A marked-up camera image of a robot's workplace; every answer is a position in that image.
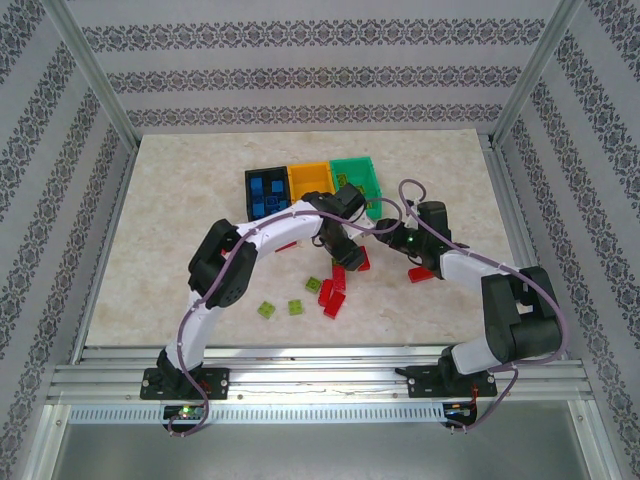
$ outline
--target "gray floor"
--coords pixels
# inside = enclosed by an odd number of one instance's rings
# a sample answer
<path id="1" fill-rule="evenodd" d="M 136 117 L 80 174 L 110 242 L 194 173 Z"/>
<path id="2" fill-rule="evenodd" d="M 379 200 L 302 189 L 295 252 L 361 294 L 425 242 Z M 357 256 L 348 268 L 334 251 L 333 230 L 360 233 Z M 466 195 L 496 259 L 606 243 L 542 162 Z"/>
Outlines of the gray floor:
<path id="1" fill-rule="evenodd" d="M 582 479 L 562 402 L 507 403 L 468 435 L 439 424 L 68 427 L 55 479 Z"/>

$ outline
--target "red block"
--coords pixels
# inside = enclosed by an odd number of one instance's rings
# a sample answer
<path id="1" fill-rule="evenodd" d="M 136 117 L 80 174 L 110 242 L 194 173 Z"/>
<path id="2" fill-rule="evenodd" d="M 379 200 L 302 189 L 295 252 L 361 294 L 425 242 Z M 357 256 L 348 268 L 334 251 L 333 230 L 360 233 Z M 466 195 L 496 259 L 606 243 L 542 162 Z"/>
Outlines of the red block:
<path id="1" fill-rule="evenodd" d="M 327 317 L 335 320 L 336 315 L 338 314 L 338 310 L 340 310 L 340 307 L 342 306 L 342 302 L 344 302 L 344 299 L 345 299 L 344 293 L 333 292 L 333 295 L 331 295 L 331 300 L 329 300 L 329 303 L 324 308 L 324 314 Z"/>
<path id="2" fill-rule="evenodd" d="M 371 268 L 371 264 L 369 263 L 369 255 L 367 255 L 367 249 L 364 246 L 360 247 L 362 253 L 364 253 L 364 263 L 358 267 L 359 272 L 366 272 Z"/>
<path id="3" fill-rule="evenodd" d="M 318 297 L 318 305 L 321 307 L 326 307 L 329 303 L 329 298 L 331 298 L 331 290 L 333 289 L 333 280 L 327 279 L 322 282 L 322 287 L 320 287 L 320 296 Z"/>
<path id="4" fill-rule="evenodd" d="M 347 290 L 347 273 L 344 267 L 334 265 L 331 267 L 333 273 L 333 289 L 336 292 L 345 292 Z"/>
<path id="5" fill-rule="evenodd" d="M 298 242 L 291 242 L 287 245 L 285 245 L 284 247 L 280 247 L 279 249 L 276 250 L 276 252 L 281 252 L 282 250 L 284 250 L 285 248 L 289 248 L 289 247 L 293 247 L 294 245 L 297 245 Z"/>
<path id="6" fill-rule="evenodd" d="M 422 267 L 412 268 L 411 270 L 409 270 L 408 273 L 409 273 L 409 280 L 411 280 L 411 283 L 418 283 L 423 280 L 429 280 L 430 278 L 434 277 L 433 273 L 431 273 L 426 268 L 422 268 Z"/>

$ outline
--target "yellow tray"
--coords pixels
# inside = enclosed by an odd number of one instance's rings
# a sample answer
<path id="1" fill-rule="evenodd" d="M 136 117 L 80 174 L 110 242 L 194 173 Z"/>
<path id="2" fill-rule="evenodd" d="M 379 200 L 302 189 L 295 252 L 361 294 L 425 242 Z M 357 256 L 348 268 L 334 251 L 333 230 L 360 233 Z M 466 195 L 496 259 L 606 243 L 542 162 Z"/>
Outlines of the yellow tray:
<path id="1" fill-rule="evenodd" d="M 291 190 L 291 203 L 297 202 L 302 198 L 302 195 L 308 192 L 336 193 L 329 162 L 289 165 L 287 174 Z"/>

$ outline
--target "white table surface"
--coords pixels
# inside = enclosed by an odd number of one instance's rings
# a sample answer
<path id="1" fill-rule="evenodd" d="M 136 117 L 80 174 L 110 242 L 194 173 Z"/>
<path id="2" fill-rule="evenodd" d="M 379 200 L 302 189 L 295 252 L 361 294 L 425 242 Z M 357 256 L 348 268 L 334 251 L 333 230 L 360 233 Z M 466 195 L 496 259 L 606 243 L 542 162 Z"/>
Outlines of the white table surface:
<path id="1" fill-rule="evenodd" d="M 423 182 L 429 199 L 445 202 L 454 241 L 513 262 L 474 130 L 147 135 L 87 345 L 162 345 L 175 335 L 188 297 L 187 265 L 204 235 L 220 218 L 247 221 L 245 170 L 359 156 L 372 158 L 383 195 L 398 200 L 403 178 Z M 411 284 L 406 257 L 372 237 L 360 243 L 372 268 L 347 274 L 336 320 L 304 288 L 310 276 L 331 275 L 328 253 L 307 241 L 261 260 L 210 344 L 427 344 L 482 333 L 479 296 L 437 279 Z M 292 299 L 302 300 L 303 315 L 289 316 Z M 277 309 L 269 320 L 256 312 L 264 300 Z"/>

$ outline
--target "patterned wallpaper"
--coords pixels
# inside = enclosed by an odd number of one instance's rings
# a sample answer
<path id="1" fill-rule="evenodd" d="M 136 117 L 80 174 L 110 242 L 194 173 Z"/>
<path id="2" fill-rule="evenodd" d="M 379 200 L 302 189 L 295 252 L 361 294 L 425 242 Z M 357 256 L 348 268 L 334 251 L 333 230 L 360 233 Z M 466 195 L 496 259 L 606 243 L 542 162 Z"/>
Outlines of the patterned wallpaper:
<path id="1" fill-rule="evenodd" d="M 640 478 L 638 31 L 632 2 L 585 3 L 503 145 L 623 478 Z"/>
<path id="2" fill-rule="evenodd" d="M 40 4 L 0 9 L 0 479 L 8 479 L 24 467 L 53 366 L 69 360 L 129 155 Z"/>
<path id="3" fill-rule="evenodd" d="M 70 6 L 143 133 L 489 133 L 556 0 L 114 3 Z"/>

